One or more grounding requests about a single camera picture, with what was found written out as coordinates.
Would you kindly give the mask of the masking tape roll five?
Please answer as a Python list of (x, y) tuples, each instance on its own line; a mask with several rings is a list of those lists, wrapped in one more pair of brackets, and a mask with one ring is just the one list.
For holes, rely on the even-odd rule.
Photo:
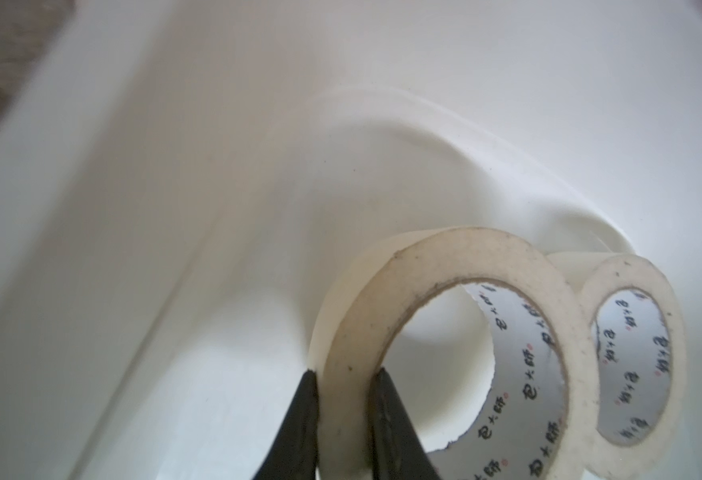
[(635, 254), (548, 258), (577, 294), (598, 362), (586, 468), (602, 479), (636, 479), (663, 457), (682, 412), (688, 354), (679, 301), (666, 276)]

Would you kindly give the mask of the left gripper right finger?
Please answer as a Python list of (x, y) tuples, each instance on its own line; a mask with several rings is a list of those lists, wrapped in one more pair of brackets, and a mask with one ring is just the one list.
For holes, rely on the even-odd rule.
[(438, 480), (389, 373), (374, 375), (368, 398), (368, 424), (375, 480)]

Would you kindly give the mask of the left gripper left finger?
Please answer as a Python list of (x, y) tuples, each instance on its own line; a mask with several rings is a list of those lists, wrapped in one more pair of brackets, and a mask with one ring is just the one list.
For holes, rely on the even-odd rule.
[(254, 480), (314, 480), (318, 463), (317, 375), (306, 370)]

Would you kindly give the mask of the masking tape roll four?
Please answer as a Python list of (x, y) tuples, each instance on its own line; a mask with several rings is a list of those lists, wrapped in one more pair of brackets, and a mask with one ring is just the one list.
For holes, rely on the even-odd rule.
[(461, 288), (491, 336), (491, 387), (469, 428), (436, 428), (427, 457), (444, 479), (579, 479), (593, 446), (599, 382), (582, 309), (563, 274), (510, 233), (478, 227), (408, 232), (365, 251), (327, 294), (309, 348), (318, 377), (318, 468), (368, 479), (373, 376), (406, 323)]

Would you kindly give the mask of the white plastic storage box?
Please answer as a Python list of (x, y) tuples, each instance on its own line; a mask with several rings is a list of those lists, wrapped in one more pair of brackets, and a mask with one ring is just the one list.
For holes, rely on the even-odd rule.
[(245, 479), (368, 245), (674, 286), (702, 479), (702, 1), (91, 1), (0, 124), (0, 479)]

